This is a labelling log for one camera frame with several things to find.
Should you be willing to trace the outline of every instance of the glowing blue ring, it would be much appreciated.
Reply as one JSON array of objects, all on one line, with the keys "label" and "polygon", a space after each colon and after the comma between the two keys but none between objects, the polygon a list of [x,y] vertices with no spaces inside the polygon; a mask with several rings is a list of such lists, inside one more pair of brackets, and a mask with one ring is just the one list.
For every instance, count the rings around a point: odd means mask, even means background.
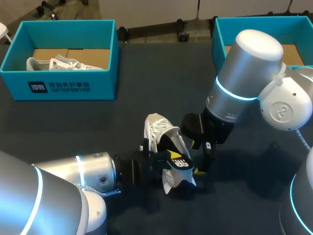
[{"label": "glowing blue ring", "polygon": [[80,160],[79,156],[76,156],[76,161],[77,161],[77,164],[78,164],[78,170],[79,170],[79,176],[80,176],[80,184],[81,185],[85,185],[83,163]]},{"label": "glowing blue ring", "polygon": [[21,235],[26,235],[30,229],[30,226],[33,224],[35,216],[37,214],[39,205],[40,205],[40,201],[41,201],[41,196],[43,194],[43,176],[40,172],[40,170],[35,167],[37,174],[38,174],[38,191],[37,191],[37,196],[36,196],[36,200],[35,200],[35,204],[34,207],[30,213],[30,216],[28,218],[28,221],[24,227],[24,229],[21,232]]},{"label": "glowing blue ring", "polygon": [[217,83],[217,85],[221,88],[221,90],[222,90],[223,92],[225,92],[226,94],[228,94],[228,95],[230,95],[231,97],[234,97],[234,98],[236,98],[236,99],[240,99],[240,100],[255,100],[255,99],[257,98],[257,97],[254,97],[254,98],[245,98],[245,97],[241,97],[241,96],[238,96],[238,95],[235,95],[235,94],[229,92],[228,90],[226,90],[226,89],[220,84],[220,82],[219,82],[218,79],[217,79],[217,76],[216,76],[216,83]]},{"label": "glowing blue ring", "polygon": [[294,211],[295,215],[297,216],[297,218],[300,221],[300,223],[302,224],[302,226],[308,231],[309,234],[313,235],[313,232],[304,224],[304,222],[302,221],[302,219],[298,215],[297,210],[295,209],[294,204],[293,204],[293,200],[292,200],[292,185],[293,185],[293,181],[295,179],[295,176],[296,176],[296,174],[294,175],[294,177],[292,179],[292,182],[291,182],[291,186],[290,186],[290,201],[291,201],[291,205],[292,205],[292,208],[293,208],[293,211]]}]

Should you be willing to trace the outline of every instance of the white sneaker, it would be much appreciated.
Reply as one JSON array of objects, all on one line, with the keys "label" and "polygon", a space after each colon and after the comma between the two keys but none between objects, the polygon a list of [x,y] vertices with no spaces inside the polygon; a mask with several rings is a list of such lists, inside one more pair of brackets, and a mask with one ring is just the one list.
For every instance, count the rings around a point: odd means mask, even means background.
[{"label": "white sneaker", "polygon": [[26,62],[27,71],[50,71],[50,70],[103,70],[102,68],[84,65],[74,59],[67,59],[64,56],[57,55],[50,60],[36,60],[33,57],[28,58]]},{"label": "white sneaker", "polygon": [[162,170],[162,181],[166,194],[184,180],[196,185],[192,176],[193,166],[189,167],[187,163],[191,162],[191,160],[189,161],[190,155],[184,140],[178,133],[179,130],[179,127],[173,126],[168,119],[156,113],[148,115],[145,121],[144,138],[149,140],[149,150],[155,153],[169,150],[171,154],[170,169]]}]

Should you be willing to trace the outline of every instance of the shoe tongue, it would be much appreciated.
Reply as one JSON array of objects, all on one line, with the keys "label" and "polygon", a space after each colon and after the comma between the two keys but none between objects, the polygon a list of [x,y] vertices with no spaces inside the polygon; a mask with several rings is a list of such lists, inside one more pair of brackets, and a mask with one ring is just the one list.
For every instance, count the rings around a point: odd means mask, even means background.
[{"label": "shoe tongue", "polygon": [[159,144],[162,136],[166,133],[168,135],[174,134],[180,131],[180,128],[177,126],[170,126],[169,128],[162,130],[161,132],[156,134],[156,142]]},{"label": "shoe tongue", "polygon": [[70,69],[71,66],[69,64],[57,59],[50,59],[49,70],[70,70]]},{"label": "shoe tongue", "polygon": [[61,55],[57,55],[55,57],[56,60],[59,60],[59,61],[62,61],[63,63],[68,63],[68,60],[67,58],[65,58],[64,56],[61,56]]}]

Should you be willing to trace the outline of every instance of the blue cardboard box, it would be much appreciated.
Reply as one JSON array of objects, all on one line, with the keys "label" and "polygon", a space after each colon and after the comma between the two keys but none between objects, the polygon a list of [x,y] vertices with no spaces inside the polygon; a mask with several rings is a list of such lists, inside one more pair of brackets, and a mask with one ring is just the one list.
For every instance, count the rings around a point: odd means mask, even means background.
[{"label": "blue cardboard box", "polygon": [[[36,48],[110,49],[108,68],[26,71]],[[0,73],[15,100],[101,100],[114,99],[117,64],[114,20],[32,21],[20,24]]]},{"label": "blue cardboard box", "polygon": [[[217,18],[213,33],[213,57],[219,72],[239,32],[255,29],[267,33],[283,45],[295,45],[304,66],[313,67],[313,24],[306,16]],[[303,65],[289,65],[292,69]]]}]

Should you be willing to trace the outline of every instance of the cardboard insert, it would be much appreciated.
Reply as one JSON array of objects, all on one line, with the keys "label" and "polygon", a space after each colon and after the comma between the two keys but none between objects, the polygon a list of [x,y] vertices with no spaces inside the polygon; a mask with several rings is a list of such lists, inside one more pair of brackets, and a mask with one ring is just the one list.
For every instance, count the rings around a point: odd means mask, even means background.
[{"label": "cardboard insert", "polygon": [[75,59],[85,65],[91,65],[105,70],[108,69],[110,60],[110,49],[46,49],[37,48],[33,57],[37,60],[50,60],[57,55],[68,59]]},{"label": "cardboard insert", "polygon": [[[282,61],[286,65],[301,65],[303,66],[304,63],[301,59],[301,56],[297,50],[295,44],[282,44],[284,49],[284,55]],[[225,46],[226,53],[228,54],[231,46]]]}]

